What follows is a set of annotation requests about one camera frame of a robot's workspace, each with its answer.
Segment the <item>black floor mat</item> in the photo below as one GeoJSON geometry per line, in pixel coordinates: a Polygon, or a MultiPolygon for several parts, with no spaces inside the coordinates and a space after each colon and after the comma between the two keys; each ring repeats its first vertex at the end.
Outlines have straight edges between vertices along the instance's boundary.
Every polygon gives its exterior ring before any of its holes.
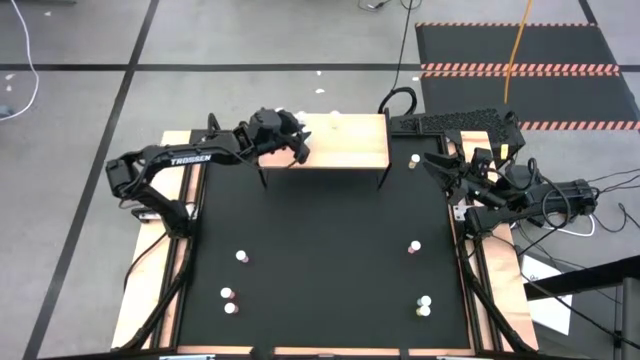
{"type": "MultiPolygon", "coordinates": [[[[431,75],[422,79],[424,105],[429,113],[503,103],[504,76],[431,75]]],[[[610,122],[618,126],[623,122],[626,127],[628,122],[638,120],[626,84],[619,76],[515,76],[511,78],[509,106],[523,122],[592,124],[585,127],[610,122]]]]}
{"type": "MultiPolygon", "coordinates": [[[[507,64],[518,26],[490,25],[416,27],[421,63],[507,64]]],[[[529,25],[515,63],[615,64],[615,60],[597,26],[529,25]]]]}
{"type": "Polygon", "coordinates": [[[372,171],[211,165],[180,345],[469,348],[444,195],[411,154],[433,138],[393,139],[381,191],[372,171]],[[409,255],[412,240],[422,250],[409,255]],[[235,258],[245,250],[251,259],[235,258]],[[224,313],[222,287],[239,313],[224,313]],[[427,318],[415,314],[421,295],[427,318]]]}

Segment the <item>cable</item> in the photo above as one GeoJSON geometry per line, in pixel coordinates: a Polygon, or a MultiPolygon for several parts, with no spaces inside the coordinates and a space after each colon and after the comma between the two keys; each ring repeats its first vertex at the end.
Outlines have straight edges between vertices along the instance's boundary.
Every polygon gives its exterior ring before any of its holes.
{"type": "Polygon", "coordinates": [[[511,79],[511,67],[513,66],[513,61],[516,58],[516,53],[518,52],[518,45],[520,45],[520,38],[522,37],[522,32],[524,31],[524,25],[527,22],[527,17],[529,16],[529,11],[531,10],[531,5],[533,4],[533,0],[529,0],[527,2],[527,9],[524,12],[524,16],[522,17],[522,21],[520,22],[520,28],[518,29],[518,36],[516,36],[516,42],[513,44],[513,50],[511,50],[511,58],[509,59],[509,67],[507,68],[507,79],[504,83],[504,103],[506,104],[509,99],[509,80],[511,79]]]}
{"type": "Polygon", "coordinates": [[[149,253],[149,251],[153,250],[156,247],[156,245],[158,245],[160,243],[160,241],[162,239],[164,239],[165,236],[167,236],[167,232],[166,231],[162,235],[160,235],[160,237],[156,241],[154,241],[151,245],[149,245],[149,247],[146,248],[142,252],[142,254],[138,255],[138,257],[133,261],[131,266],[129,266],[129,270],[127,270],[127,274],[124,276],[124,287],[123,287],[123,290],[127,290],[127,282],[129,281],[129,275],[131,275],[133,270],[136,268],[136,265],[138,265],[140,260],[142,260],[142,258],[145,257],[145,255],[147,255],[149,253]]]}
{"type": "MultiPolygon", "coordinates": [[[[196,214],[195,209],[196,207],[194,207],[194,210],[191,212],[189,221],[193,221],[196,214]]],[[[182,285],[184,285],[185,281],[187,280],[187,274],[190,273],[191,270],[191,259],[193,258],[194,240],[192,236],[188,236],[184,239],[186,240],[186,246],[182,258],[182,264],[180,264],[180,270],[178,270],[178,273],[173,277],[173,280],[169,284],[169,287],[162,295],[162,298],[160,298],[156,306],[153,308],[144,324],[142,324],[142,326],[136,331],[135,335],[126,344],[122,345],[122,347],[120,347],[118,350],[139,350],[142,348],[149,335],[151,335],[151,333],[155,329],[156,324],[164,315],[167,307],[173,300],[174,295],[178,292],[178,290],[180,290],[182,285]]]]}
{"type": "Polygon", "coordinates": [[[411,11],[411,10],[415,10],[415,9],[419,8],[422,5],[422,0],[420,0],[418,5],[416,5],[415,7],[411,7],[411,4],[409,4],[409,6],[405,5],[403,0],[400,0],[400,4],[402,4],[403,8],[411,11]]]}
{"type": "Polygon", "coordinates": [[[604,190],[602,190],[602,192],[606,193],[606,192],[610,192],[610,191],[617,190],[617,189],[633,189],[633,188],[636,188],[638,186],[620,187],[620,185],[628,184],[628,183],[632,182],[633,180],[635,180],[637,178],[640,178],[640,175],[636,175],[636,176],[632,177],[631,179],[629,179],[627,181],[623,181],[623,182],[618,183],[616,185],[611,185],[609,187],[606,187],[606,188],[604,188],[604,190]]]}
{"type": "MultiPolygon", "coordinates": [[[[501,238],[501,237],[499,237],[499,236],[496,236],[496,235],[493,235],[493,234],[492,234],[490,237],[494,237],[494,238],[496,238],[496,239],[498,239],[498,240],[502,241],[503,243],[505,243],[505,244],[509,245],[509,246],[510,246],[510,247],[512,247],[513,249],[515,249],[515,245],[513,245],[513,243],[511,243],[510,241],[508,241],[508,240],[506,240],[506,239],[503,239],[503,238],[501,238]]],[[[473,251],[471,251],[471,253],[470,253],[469,255],[467,255],[467,259],[471,259],[471,257],[473,256],[473,254],[475,254],[475,253],[476,253],[476,250],[478,249],[478,245],[479,245],[479,243],[480,243],[480,242],[482,242],[483,240],[484,240],[484,239],[480,239],[480,241],[474,241],[474,242],[473,242],[473,251]]]]}
{"type": "Polygon", "coordinates": [[[460,261],[460,270],[463,274],[465,285],[471,287],[473,293],[476,294],[476,297],[484,306],[487,315],[494,321],[496,328],[502,333],[514,352],[535,353],[536,351],[522,340],[522,337],[520,337],[520,335],[513,329],[504,315],[500,312],[500,309],[498,309],[495,303],[491,300],[491,297],[486,293],[482,283],[473,273],[469,259],[462,256],[462,254],[466,253],[466,247],[464,244],[466,240],[467,239],[465,239],[464,236],[461,236],[455,241],[457,253],[460,255],[458,259],[460,261]]]}
{"type": "Polygon", "coordinates": [[[610,229],[609,227],[605,226],[602,223],[602,221],[600,221],[600,219],[598,219],[596,214],[593,214],[593,217],[596,219],[598,224],[600,224],[600,226],[605,231],[608,231],[608,232],[610,232],[612,234],[619,233],[620,231],[624,230],[625,226],[627,226],[627,219],[631,220],[638,227],[638,229],[640,229],[640,224],[636,221],[636,219],[634,219],[631,215],[629,215],[629,213],[627,212],[627,209],[625,209],[625,207],[624,207],[624,204],[618,203],[618,207],[620,208],[620,210],[622,210],[622,215],[624,215],[624,219],[622,220],[622,226],[620,226],[619,229],[613,230],[613,229],[610,229]]]}
{"type": "Polygon", "coordinates": [[[358,0],[358,8],[360,8],[360,10],[368,12],[378,12],[378,10],[382,9],[389,1],[391,0],[384,0],[379,2],[377,5],[367,4],[367,6],[365,7],[362,6],[362,0],[358,0]]]}
{"type": "Polygon", "coordinates": [[[560,228],[563,228],[563,227],[567,226],[567,224],[569,223],[570,218],[569,218],[568,214],[571,214],[571,204],[569,203],[569,199],[564,194],[564,192],[562,192],[562,190],[560,190],[560,188],[556,184],[554,184],[553,181],[549,180],[547,177],[545,177],[542,174],[539,174],[539,175],[540,175],[540,179],[542,179],[542,181],[546,181],[553,188],[553,190],[550,190],[549,192],[547,192],[544,195],[544,197],[542,198],[542,216],[544,217],[544,220],[552,228],[554,228],[554,230],[558,230],[560,228]],[[549,214],[547,213],[547,210],[546,210],[547,200],[549,199],[549,196],[551,194],[553,194],[554,190],[555,190],[555,192],[557,192],[560,195],[560,197],[564,201],[566,214],[567,214],[567,216],[564,217],[564,220],[562,221],[562,223],[560,223],[560,225],[556,225],[556,224],[551,222],[551,219],[549,218],[549,214]]]}
{"type": "Polygon", "coordinates": [[[536,246],[537,244],[539,244],[542,240],[546,239],[549,235],[553,234],[554,232],[556,232],[558,229],[553,229],[551,231],[549,231],[548,233],[542,235],[542,237],[534,242],[531,243],[531,245],[527,246],[526,248],[524,248],[524,250],[520,251],[518,253],[518,257],[522,256],[522,254],[526,253],[529,249],[531,249],[532,247],[536,246]]]}
{"type": "MultiPolygon", "coordinates": [[[[517,223],[517,224],[518,224],[518,231],[520,232],[520,235],[522,235],[522,237],[523,237],[526,241],[528,241],[529,243],[533,243],[533,240],[531,240],[531,238],[529,237],[529,235],[527,235],[527,233],[524,231],[524,228],[522,227],[522,224],[520,224],[520,223],[517,223]]],[[[573,262],[571,262],[571,261],[568,261],[568,260],[564,260],[564,259],[560,259],[560,258],[557,258],[557,257],[553,257],[553,256],[551,256],[551,254],[549,254],[549,252],[548,252],[548,251],[547,251],[547,250],[546,250],[542,245],[540,245],[540,244],[536,244],[536,245],[535,245],[535,247],[536,247],[536,249],[538,249],[538,250],[542,251],[542,252],[543,252],[543,253],[544,253],[544,254],[549,258],[549,261],[551,261],[551,266],[553,266],[556,270],[558,270],[558,271],[560,271],[560,272],[562,272],[562,270],[560,270],[560,267],[558,266],[558,264],[556,263],[556,261],[563,262],[563,263],[566,263],[566,264],[569,264],[569,265],[573,265],[573,266],[575,266],[575,267],[577,267],[577,268],[580,268],[580,269],[584,269],[584,270],[588,270],[588,271],[590,271],[590,270],[591,270],[591,269],[589,269],[588,267],[585,267],[585,266],[582,266],[582,265],[579,265],[579,264],[573,263],[573,262]]],[[[606,297],[607,299],[609,299],[609,300],[611,300],[611,301],[613,301],[613,302],[615,302],[615,303],[617,303],[617,304],[620,304],[620,302],[619,302],[618,300],[616,300],[616,299],[612,298],[611,296],[609,296],[609,295],[605,294],[603,291],[601,291],[601,290],[599,290],[599,289],[594,289],[594,290],[595,290],[596,292],[598,292],[600,295],[602,295],[602,296],[606,297]]]]}
{"type": "Polygon", "coordinates": [[[590,322],[593,326],[597,327],[598,329],[602,330],[603,332],[611,335],[614,339],[620,340],[622,342],[625,342],[631,346],[633,346],[634,348],[640,350],[640,345],[636,344],[635,342],[625,338],[624,336],[620,336],[618,334],[616,334],[615,332],[607,329],[606,327],[598,324],[597,322],[595,322],[593,319],[591,319],[590,317],[588,317],[587,315],[583,314],[582,312],[574,309],[573,307],[571,307],[569,304],[567,304],[566,302],[564,302],[562,299],[560,299],[557,296],[554,296],[553,294],[551,294],[549,291],[543,289],[540,285],[536,284],[534,281],[531,281],[528,277],[526,277],[522,272],[520,272],[520,275],[527,279],[527,281],[529,281],[529,284],[531,286],[533,286],[534,288],[538,289],[541,293],[547,295],[548,297],[553,297],[554,299],[558,300],[562,305],[564,305],[564,307],[566,307],[567,309],[571,310],[572,312],[574,312],[576,315],[580,316],[581,318],[585,319],[586,321],[590,322]]]}
{"type": "Polygon", "coordinates": [[[636,171],[640,171],[640,168],[633,169],[633,170],[629,170],[629,171],[620,171],[620,172],[616,172],[616,173],[613,173],[613,174],[609,174],[609,175],[606,175],[606,176],[601,176],[601,177],[599,177],[599,178],[595,178],[595,179],[593,179],[593,180],[587,180],[587,182],[592,183],[592,182],[596,182],[596,181],[600,181],[600,180],[603,180],[603,179],[610,178],[610,177],[612,177],[612,176],[616,176],[616,175],[624,175],[624,174],[630,174],[630,173],[632,173],[632,172],[636,172],[636,171]]]}
{"type": "MultiPolygon", "coordinates": [[[[589,220],[591,220],[591,231],[589,231],[589,233],[587,233],[587,234],[577,233],[577,232],[573,232],[573,231],[569,231],[569,230],[565,230],[565,229],[558,229],[558,231],[560,231],[562,233],[565,233],[565,234],[578,236],[578,237],[591,237],[596,232],[596,223],[593,220],[593,214],[589,215],[589,220]]],[[[543,226],[542,228],[546,229],[546,230],[553,230],[552,227],[548,227],[548,226],[543,226]]]]}
{"type": "Polygon", "coordinates": [[[538,161],[535,158],[529,158],[529,161],[527,161],[527,169],[529,169],[529,174],[531,174],[531,176],[529,177],[529,182],[525,187],[518,186],[518,184],[511,181],[511,179],[509,179],[508,176],[499,172],[496,169],[489,169],[489,172],[500,175],[500,177],[502,177],[514,189],[520,190],[520,191],[527,191],[529,190],[531,185],[533,185],[533,182],[535,181],[536,176],[540,175],[540,171],[538,170],[538,161]]]}
{"type": "Polygon", "coordinates": [[[411,17],[411,7],[413,5],[413,0],[409,0],[409,8],[407,10],[407,20],[404,24],[404,35],[402,35],[402,46],[400,46],[400,58],[398,59],[398,67],[396,69],[396,79],[393,81],[393,86],[389,92],[392,92],[396,85],[398,85],[398,76],[400,76],[400,65],[402,65],[402,55],[404,54],[404,43],[407,40],[407,29],[409,28],[409,17],[411,17]]]}
{"type": "Polygon", "coordinates": [[[402,35],[402,45],[400,46],[400,58],[398,59],[398,66],[396,68],[396,78],[393,81],[393,86],[389,93],[382,99],[380,102],[380,106],[378,106],[378,114],[384,114],[384,107],[387,105],[387,102],[391,100],[398,93],[407,93],[411,96],[411,106],[409,106],[409,110],[407,110],[405,115],[412,115],[416,111],[416,106],[418,105],[418,98],[416,96],[416,92],[408,87],[401,87],[396,89],[396,85],[398,85],[398,77],[400,76],[400,67],[402,66],[402,55],[404,54],[404,44],[407,40],[407,29],[409,28],[409,18],[411,17],[411,6],[413,4],[413,0],[409,0],[409,9],[407,9],[407,20],[404,23],[404,34],[402,35]]]}
{"type": "Polygon", "coordinates": [[[38,95],[38,88],[40,87],[40,76],[38,76],[38,72],[36,72],[36,69],[33,67],[33,60],[31,60],[31,39],[29,38],[29,29],[27,29],[27,24],[25,23],[24,18],[22,17],[22,13],[20,13],[20,9],[18,9],[16,0],[11,0],[11,4],[13,5],[13,8],[16,10],[16,14],[18,14],[18,18],[20,18],[20,22],[22,23],[22,28],[24,29],[24,37],[26,39],[26,45],[27,45],[27,60],[29,61],[29,67],[31,68],[31,72],[33,72],[33,75],[36,78],[36,85],[33,88],[33,95],[31,95],[31,100],[29,100],[29,103],[27,103],[27,106],[25,106],[22,110],[18,111],[15,114],[0,118],[0,122],[18,117],[24,114],[25,111],[29,110],[29,108],[31,108],[31,105],[33,105],[33,102],[36,100],[36,95],[38,95]]]}

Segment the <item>black floor stripe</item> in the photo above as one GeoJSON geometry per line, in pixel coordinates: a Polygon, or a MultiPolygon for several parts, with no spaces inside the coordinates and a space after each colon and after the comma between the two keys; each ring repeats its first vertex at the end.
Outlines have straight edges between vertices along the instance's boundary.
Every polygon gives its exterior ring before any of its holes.
{"type": "MultiPolygon", "coordinates": [[[[135,71],[241,72],[241,71],[396,71],[398,64],[136,64],[135,71]]],[[[128,64],[35,64],[37,71],[127,71],[128,64]]],[[[0,64],[0,71],[30,71],[29,64],[0,64]]],[[[419,71],[420,64],[402,64],[402,71],[419,71]]]]}
{"type": "MultiPolygon", "coordinates": [[[[241,72],[241,71],[396,71],[398,64],[140,64],[137,71],[241,72]]],[[[419,71],[420,64],[402,64],[400,70],[419,71]]]]}
{"type": "Polygon", "coordinates": [[[122,112],[124,102],[127,98],[127,94],[131,86],[131,81],[134,74],[134,66],[138,63],[138,60],[140,60],[142,48],[144,47],[147,35],[149,34],[149,28],[151,27],[153,17],[158,8],[158,1],[159,0],[151,0],[151,2],[149,3],[147,14],[142,23],[140,33],[138,34],[138,39],[136,40],[136,44],[133,48],[133,53],[131,54],[131,59],[129,60],[129,64],[127,66],[127,71],[123,76],[122,84],[120,85],[120,89],[118,90],[118,94],[116,95],[111,114],[109,115],[109,119],[102,135],[102,139],[100,140],[100,145],[98,146],[98,150],[96,152],[96,157],[93,160],[93,165],[91,166],[91,171],[89,172],[87,183],[85,184],[84,190],[82,191],[82,196],[80,197],[78,208],[76,209],[73,221],[71,222],[69,233],[67,234],[67,238],[62,247],[60,258],[58,259],[58,263],[51,278],[51,283],[49,284],[49,288],[47,289],[47,293],[44,297],[42,307],[40,308],[40,312],[38,313],[38,318],[36,319],[33,331],[31,332],[31,337],[29,338],[29,342],[27,343],[27,348],[25,349],[23,359],[35,359],[40,352],[42,341],[44,340],[47,328],[49,327],[49,321],[51,320],[51,316],[53,315],[53,311],[60,296],[60,291],[62,290],[65,277],[67,276],[67,272],[69,270],[69,265],[71,264],[71,258],[73,257],[76,245],[78,244],[80,231],[82,230],[82,226],[87,215],[87,210],[89,209],[91,199],[93,198],[93,193],[95,192],[96,185],[98,184],[100,172],[102,171],[102,167],[107,156],[107,151],[109,149],[109,145],[111,144],[111,139],[113,138],[113,133],[115,131],[116,125],[118,124],[120,113],[122,112]]]}
{"type": "MultiPolygon", "coordinates": [[[[36,71],[127,71],[128,64],[33,64],[36,71]]],[[[0,64],[0,71],[31,71],[29,64],[0,64]]]]}
{"type": "Polygon", "coordinates": [[[596,20],[595,15],[593,15],[593,11],[591,10],[591,6],[589,6],[587,0],[578,0],[578,2],[580,3],[580,7],[582,8],[582,12],[584,12],[584,17],[587,18],[587,21],[591,24],[597,24],[598,21],[596,20]]]}

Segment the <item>wooden board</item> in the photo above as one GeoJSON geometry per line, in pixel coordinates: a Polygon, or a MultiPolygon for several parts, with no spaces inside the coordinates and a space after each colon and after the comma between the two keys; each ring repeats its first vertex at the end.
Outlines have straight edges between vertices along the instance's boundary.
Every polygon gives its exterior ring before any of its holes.
{"type": "MultiPolygon", "coordinates": [[[[292,168],[386,169],[389,144],[385,116],[379,114],[304,114],[298,119],[311,131],[311,150],[304,164],[292,168]]],[[[260,157],[265,168],[286,167],[294,160],[289,149],[260,157]]]]}

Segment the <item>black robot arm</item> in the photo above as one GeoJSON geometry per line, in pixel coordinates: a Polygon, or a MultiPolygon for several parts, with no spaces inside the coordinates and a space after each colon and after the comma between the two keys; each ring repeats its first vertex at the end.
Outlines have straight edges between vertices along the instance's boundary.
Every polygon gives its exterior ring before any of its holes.
{"type": "Polygon", "coordinates": [[[302,164],[309,156],[304,140],[311,133],[304,133],[304,125],[287,111],[261,109],[248,123],[243,121],[230,131],[221,130],[213,115],[209,123],[209,135],[201,142],[151,145],[108,161],[105,170],[112,194],[121,200],[138,201],[156,211],[170,236],[185,237],[190,233],[185,204],[169,200],[151,187],[151,180],[160,170],[199,163],[255,166],[260,155],[287,147],[294,152],[293,161],[302,164]]]}
{"type": "Polygon", "coordinates": [[[458,221],[464,218],[467,236],[490,235],[501,223],[529,219],[542,226],[548,214],[573,218],[595,210],[597,193],[585,180],[551,183],[540,174],[535,159],[530,159],[527,166],[507,166],[506,173],[494,182],[488,176],[490,172],[497,173],[490,167],[493,161],[490,150],[476,148],[467,163],[460,132],[447,131],[445,135],[455,145],[457,154],[425,153],[423,166],[447,193],[449,204],[455,206],[469,198],[485,205],[462,207],[465,212],[456,216],[458,221]]]}

